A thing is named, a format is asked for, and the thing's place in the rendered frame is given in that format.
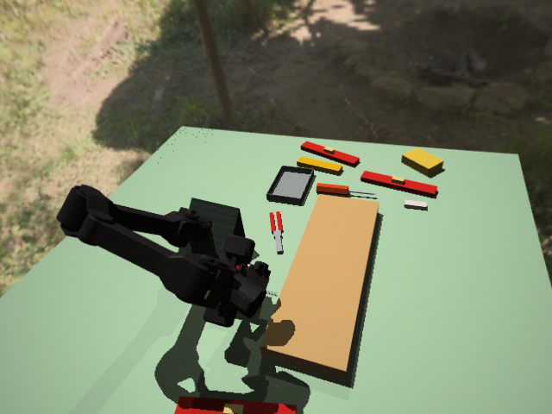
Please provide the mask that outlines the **small white rectangular block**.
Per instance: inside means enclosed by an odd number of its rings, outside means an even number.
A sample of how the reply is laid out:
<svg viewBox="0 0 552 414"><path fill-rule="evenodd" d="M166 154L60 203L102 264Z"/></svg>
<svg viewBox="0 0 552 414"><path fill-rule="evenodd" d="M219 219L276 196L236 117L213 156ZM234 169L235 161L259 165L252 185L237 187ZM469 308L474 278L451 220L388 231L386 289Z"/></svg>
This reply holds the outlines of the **small white rectangular block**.
<svg viewBox="0 0 552 414"><path fill-rule="evenodd" d="M404 207L405 208L412 208L412 209L426 210L426 205L427 205L427 202L405 200Z"/></svg>

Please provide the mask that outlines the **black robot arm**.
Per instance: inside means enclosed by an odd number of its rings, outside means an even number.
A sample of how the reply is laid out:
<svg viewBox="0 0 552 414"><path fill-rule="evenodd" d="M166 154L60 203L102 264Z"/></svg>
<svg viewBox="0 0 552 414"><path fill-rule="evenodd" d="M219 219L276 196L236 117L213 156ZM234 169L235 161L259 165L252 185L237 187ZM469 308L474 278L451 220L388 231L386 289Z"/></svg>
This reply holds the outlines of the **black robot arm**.
<svg viewBox="0 0 552 414"><path fill-rule="evenodd" d="M114 204L99 190L81 185L71 188L56 219L66 236L155 274L187 304L215 310L223 301L250 319L267 294L271 271L265 262L240 264L240 273L234 275L235 270L223 260L190 251L173 252L134 232L160 235L177 248L186 247L190 239L205 243L212 221L195 210L181 207L163 216Z"/></svg>

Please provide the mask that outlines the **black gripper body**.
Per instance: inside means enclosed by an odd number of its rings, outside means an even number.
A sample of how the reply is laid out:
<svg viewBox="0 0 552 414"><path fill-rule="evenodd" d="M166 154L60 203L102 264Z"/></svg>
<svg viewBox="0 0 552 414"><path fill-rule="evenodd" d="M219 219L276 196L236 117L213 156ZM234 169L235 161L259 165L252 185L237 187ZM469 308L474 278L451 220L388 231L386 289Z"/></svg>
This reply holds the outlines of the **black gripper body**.
<svg viewBox="0 0 552 414"><path fill-rule="evenodd" d="M240 273L237 268L239 260L245 260L245 257L251 258L254 252L255 242L249 238L238 235L228 235L223 251L228 256L227 263L229 267L235 270L235 274ZM232 259L231 259L232 258ZM230 263L231 262L231 263ZM220 302L217 308L205 308L204 320L208 323L214 323L223 327L234 325L236 310L225 302Z"/></svg>

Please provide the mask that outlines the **red flat bar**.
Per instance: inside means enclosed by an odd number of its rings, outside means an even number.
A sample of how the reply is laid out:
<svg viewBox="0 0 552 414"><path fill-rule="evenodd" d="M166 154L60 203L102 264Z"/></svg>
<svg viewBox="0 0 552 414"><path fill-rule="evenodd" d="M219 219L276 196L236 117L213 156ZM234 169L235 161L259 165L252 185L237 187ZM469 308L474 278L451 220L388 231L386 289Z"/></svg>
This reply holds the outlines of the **red flat bar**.
<svg viewBox="0 0 552 414"><path fill-rule="evenodd" d="M364 171L361 175L362 182L375 184L375 185L381 185L385 187L389 187L392 189L400 190L400 191L407 191L414 194L423 195L426 197L434 198L436 194L437 186L433 185L426 185L423 183L418 183L410 180L406 180L399 177L391 177L375 172L367 172Z"/></svg>
<svg viewBox="0 0 552 414"><path fill-rule="evenodd" d="M316 154L324 158L334 160L351 167L354 167L357 163L359 163L359 160L360 160L360 158L354 157L349 154L338 152L333 148L323 147L308 141L306 141L300 147L301 147L301 150L304 150L306 152Z"/></svg>
<svg viewBox="0 0 552 414"><path fill-rule="evenodd" d="M296 414L296 405L184 396L174 414Z"/></svg>

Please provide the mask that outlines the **orange-handled awl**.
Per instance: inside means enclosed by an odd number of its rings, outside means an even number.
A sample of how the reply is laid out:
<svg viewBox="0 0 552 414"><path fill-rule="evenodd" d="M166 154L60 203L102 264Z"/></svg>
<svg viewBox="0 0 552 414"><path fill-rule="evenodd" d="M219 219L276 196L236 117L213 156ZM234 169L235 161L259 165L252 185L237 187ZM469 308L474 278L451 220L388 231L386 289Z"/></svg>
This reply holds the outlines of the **orange-handled awl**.
<svg viewBox="0 0 552 414"><path fill-rule="evenodd" d="M371 193L371 192L349 191L348 186L345 186L345 185L330 185L330 184L321 184L321 183L317 183L316 192L333 194L333 195L341 195L341 196L347 196L349 192L376 195L376 193Z"/></svg>

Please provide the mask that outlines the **tan rectangular panel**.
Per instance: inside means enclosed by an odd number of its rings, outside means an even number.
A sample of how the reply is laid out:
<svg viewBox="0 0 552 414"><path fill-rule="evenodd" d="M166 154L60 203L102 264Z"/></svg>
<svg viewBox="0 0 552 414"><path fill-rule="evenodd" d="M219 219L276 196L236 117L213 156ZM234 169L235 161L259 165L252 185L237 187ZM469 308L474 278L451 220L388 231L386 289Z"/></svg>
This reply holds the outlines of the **tan rectangular panel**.
<svg viewBox="0 0 552 414"><path fill-rule="evenodd" d="M346 380L379 205L318 194L262 357Z"/></svg>

